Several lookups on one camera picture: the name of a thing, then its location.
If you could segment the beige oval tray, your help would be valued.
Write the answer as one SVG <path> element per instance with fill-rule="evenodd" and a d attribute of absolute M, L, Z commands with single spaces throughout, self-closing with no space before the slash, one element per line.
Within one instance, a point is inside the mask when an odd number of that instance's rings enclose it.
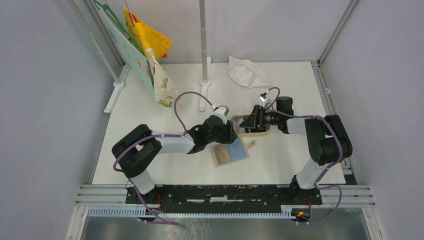
<path fill-rule="evenodd" d="M 249 115 L 235 115 L 230 120 L 239 120 L 241 123 L 243 120 L 245 120 Z M 244 133 L 237 134 L 240 138 L 247 138 L 247 137 L 262 137 L 268 134 L 270 130 L 270 126 L 268 125 L 266 127 L 266 130 L 254 130 L 250 128 L 244 128 Z"/>

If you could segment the gold striped card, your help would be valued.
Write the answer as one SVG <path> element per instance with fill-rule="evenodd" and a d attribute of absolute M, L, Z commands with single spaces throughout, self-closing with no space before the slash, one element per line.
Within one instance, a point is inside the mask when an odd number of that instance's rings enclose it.
<path fill-rule="evenodd" d="M 230 152 L 225 144 L 215 146 L 213 152 L 218 165 L 229 164 L 232 161 Z"/>

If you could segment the beige card holder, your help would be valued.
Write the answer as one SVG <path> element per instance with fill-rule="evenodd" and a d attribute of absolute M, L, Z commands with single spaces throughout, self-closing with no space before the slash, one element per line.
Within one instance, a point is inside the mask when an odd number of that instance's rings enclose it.
<path fill-rule="evenodd" d="M 219 165 L 217 163 L 217 159 L 216 156 L 214 154 L 214 147 L 219 146 L 219 145 L 226 145 L 227 149 L 229 151 L 229 154 L 231 156 L 231 162 L 228 164 L 221 164 Z M 245 142 L 243 141 L 242 138 L 237 138 L 233 143 L 231 144 L 215 144 L 209 147 L 210 152 L 211 152 L 211 156 L 214 162 L 214 165 L 218 168 L 218 167 L 222 167 L 225 165 L 229 165 L 232 163 L 236 163 L 242 160 L 246 160 L 249 159 L 249 149 L 251 149 L 252 147 L 254 147 L 256 145 L 256 141 L 252 140 L 249 141 L 247 144 L 245 144 Z"/>

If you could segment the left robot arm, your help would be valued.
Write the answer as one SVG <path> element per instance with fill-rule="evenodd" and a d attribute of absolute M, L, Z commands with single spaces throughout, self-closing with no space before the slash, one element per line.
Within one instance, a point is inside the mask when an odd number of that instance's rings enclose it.
<path fill-rule="evenodd" d="M 232 122 L 222 121 L 216 115 L 179 134 L 153 131 L 140 124 L 112 147 L 113 167 L 129 179 L 140 200 L 151 204 L 157 198 L 157 190 L 147 168 L 157 155 L 196 154 L 209 144 L 232 144 L 237 138 Z"/>

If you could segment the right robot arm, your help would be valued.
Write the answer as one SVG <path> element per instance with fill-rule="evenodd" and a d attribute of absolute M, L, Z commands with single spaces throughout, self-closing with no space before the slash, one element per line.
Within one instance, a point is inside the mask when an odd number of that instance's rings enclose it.
<path fill-rule="evenodd" d="M 288 191 L 293 203 L 302 204 L 309 198 L 308 190 L 317 188 L 332 166 L 352 155 L 353 146 L 337 114 L 298 116 L 294 114 L 291 97 L 280 96 L 275 102 L 275 109 L 255 105 L 240 127 L 262 131 L 268 126 L 277 126 L 284 134 L 306 136 L 310 158 L 293 177 Z"/>

